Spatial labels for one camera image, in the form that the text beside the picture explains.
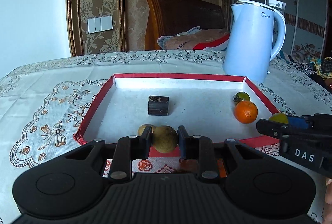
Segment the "person's hand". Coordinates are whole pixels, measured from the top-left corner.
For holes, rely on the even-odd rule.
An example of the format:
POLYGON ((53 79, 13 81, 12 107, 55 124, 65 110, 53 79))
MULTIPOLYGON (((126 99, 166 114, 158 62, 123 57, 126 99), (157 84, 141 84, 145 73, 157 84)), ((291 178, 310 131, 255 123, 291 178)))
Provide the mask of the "person's hand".
POLYGON ((332 223, 332 179, 326 179, 325 205, 322 224, 332 223))

